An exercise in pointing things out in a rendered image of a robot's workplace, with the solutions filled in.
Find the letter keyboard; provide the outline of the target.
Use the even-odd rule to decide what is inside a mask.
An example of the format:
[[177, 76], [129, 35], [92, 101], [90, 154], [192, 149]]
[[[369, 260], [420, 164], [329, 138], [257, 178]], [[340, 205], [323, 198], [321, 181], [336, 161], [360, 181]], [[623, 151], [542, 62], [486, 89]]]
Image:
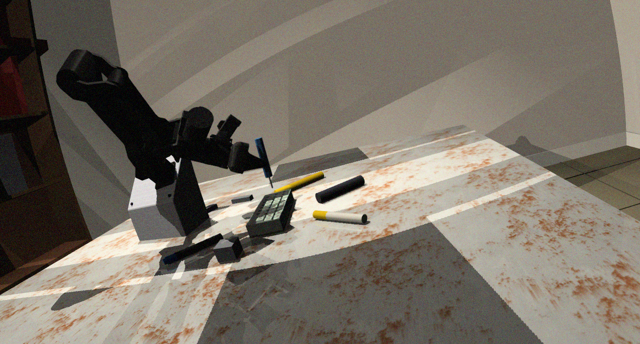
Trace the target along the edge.
[[246, 224], [249, 238], [284, 232], [293, 203], [291, 189], [264, 195]]

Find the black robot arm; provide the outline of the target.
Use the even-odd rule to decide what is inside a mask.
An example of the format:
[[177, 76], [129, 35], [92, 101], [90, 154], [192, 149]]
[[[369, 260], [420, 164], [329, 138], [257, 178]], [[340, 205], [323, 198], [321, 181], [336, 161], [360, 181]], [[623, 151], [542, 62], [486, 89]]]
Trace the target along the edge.
[[[126, 69], [83, 49], [73, 50], [56, 76], [55, 82], [62, 91], [73, 100], [85, 101], [123, 142], [137, 179], [149, 178], [157, 190], [174, 183], [175, 162], [180, 158], [201, 161], [214, 121], [207, 108], [183, 110], [182, 117], [170, 121], [158, 117], [131, 82]], [[231, 145], [230, 138], [241, 123], [230, 115], [218, 123], [217, 134], [210, 137]], [[167, 160], [170, 155], [175, 162]]]

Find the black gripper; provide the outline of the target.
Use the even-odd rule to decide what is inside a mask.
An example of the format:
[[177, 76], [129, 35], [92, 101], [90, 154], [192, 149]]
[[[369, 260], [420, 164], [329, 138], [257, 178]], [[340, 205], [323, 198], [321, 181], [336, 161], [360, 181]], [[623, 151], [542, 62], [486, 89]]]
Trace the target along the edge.
[[200, 163], [222, 169], [229, 167], [230, 171], [241, 174], [268, 165], [268, 162], [249, 154], [249, 143], [235, 142], [228, 145], [214, 138], [206, 139]]

